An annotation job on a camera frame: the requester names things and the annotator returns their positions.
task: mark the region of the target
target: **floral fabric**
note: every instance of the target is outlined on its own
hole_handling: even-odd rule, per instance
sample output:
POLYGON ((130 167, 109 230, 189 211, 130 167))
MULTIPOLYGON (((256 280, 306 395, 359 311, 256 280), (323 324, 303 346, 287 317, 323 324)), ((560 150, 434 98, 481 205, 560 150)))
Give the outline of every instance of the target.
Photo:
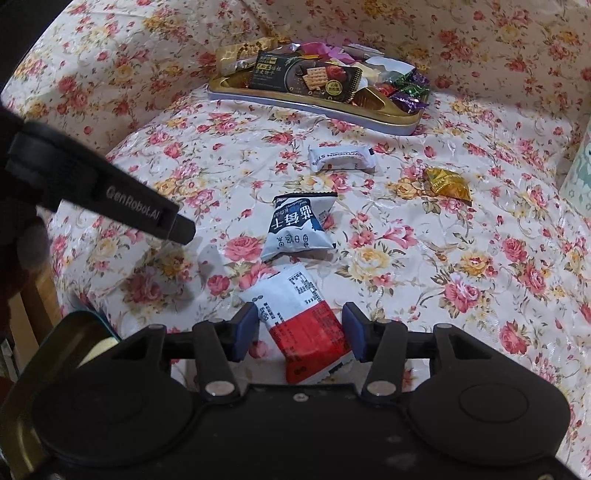
MULTIPOLYGON (((237 292, 299 260, 337 316, 355 301, 411 330, 451 322, 556 385, 571 405, 559 457, 588 477, 591 223, 557 193, 588 120, 588 10, 569 0, 71 4, 3 100, 103 153, 123 140, 108 160, 179 202, 197 234, 164 244, 63 204, 49 228, 64 310, 100 310, 122 336, 150 323, 185 330, 229 319, 237 292), (214 49, 269 34, 382 48, 425 67, 441 91, 405 138, 209 102, 214 49), (375 174, 311 174, 309 146, 351 143, 374 149, 375 174), (426 165, 460 172, 472 206, 433 196, 419 181, 426 165), (336 249, 262 263, 273 197, 328 190, 339 194, 325 223, 336 249)), ((367 367, 327 381, 360 383, 367 367)), ((284 381, 264 327, 235 371, 284 381)), ((174 375, 190 384, 194 371, 177 362, 174 375)), ((407 364, 406 388, 426 378, 425 362, 407 364)))

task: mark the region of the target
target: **tray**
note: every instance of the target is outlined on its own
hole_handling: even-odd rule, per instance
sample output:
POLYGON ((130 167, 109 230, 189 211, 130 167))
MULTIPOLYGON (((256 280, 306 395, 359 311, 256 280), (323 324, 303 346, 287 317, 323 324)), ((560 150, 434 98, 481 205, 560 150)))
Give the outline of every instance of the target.
POLYGON ((247 89, 243 85, 247 84, 251 71, 252 69, 243 70, 230 76, 210 80, 207 91, 209 98, 211 100, 241 100, 294 108, 304 112, 326 115, 329 118, 388 135, 412 135, 423 115, 423 110, 419 110, 413 115, 403 112, 388 97, 373 87, 365 87, 355 93, 353 101, 359 106, 293 93, 247 89))
POLYGON ((25 478, 47 459, 31 420, 37 392, 118 342, 91 312, 70 313, 43 341, 0 410, 0 448, 15 480, 25 478))

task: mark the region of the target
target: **red label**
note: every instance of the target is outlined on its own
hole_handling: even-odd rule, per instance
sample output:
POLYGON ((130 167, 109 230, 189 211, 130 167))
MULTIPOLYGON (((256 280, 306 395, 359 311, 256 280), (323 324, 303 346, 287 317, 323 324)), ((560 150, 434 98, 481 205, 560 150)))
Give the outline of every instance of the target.
POLYGON ((287 360, 285 377, 289 384, 304 381, 351 350, 324 300, 275 325, 269 333, 287 360))

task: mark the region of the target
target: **yellow circular label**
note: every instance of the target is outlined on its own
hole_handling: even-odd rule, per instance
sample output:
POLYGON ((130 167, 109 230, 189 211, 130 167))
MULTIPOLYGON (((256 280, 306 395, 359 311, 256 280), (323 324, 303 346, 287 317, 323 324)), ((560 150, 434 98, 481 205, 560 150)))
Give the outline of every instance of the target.
POLYGON ((326 84, 324 87, 326 93, 331 95, 338 95, 343 91, 343 86, 340 84, 338 80, 331 80, 326 84))

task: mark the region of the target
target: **gold snack package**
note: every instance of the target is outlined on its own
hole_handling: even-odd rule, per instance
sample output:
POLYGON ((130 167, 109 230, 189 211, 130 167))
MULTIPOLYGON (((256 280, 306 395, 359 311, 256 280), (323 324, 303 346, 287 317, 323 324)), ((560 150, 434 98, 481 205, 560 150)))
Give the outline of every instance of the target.
POLYGON ((274 50, 280 44, 278 37, 264 37, 258 40, 220 47, 216 50, 216 65, 219 75, 230 75, 247 69, 256 63, 260 51, 274 50))
POLYGON ((466 180, 459 173, 444 168, 427 167, 425 168, 425 180, 431 191, 437 195, 472 203, 466 180))

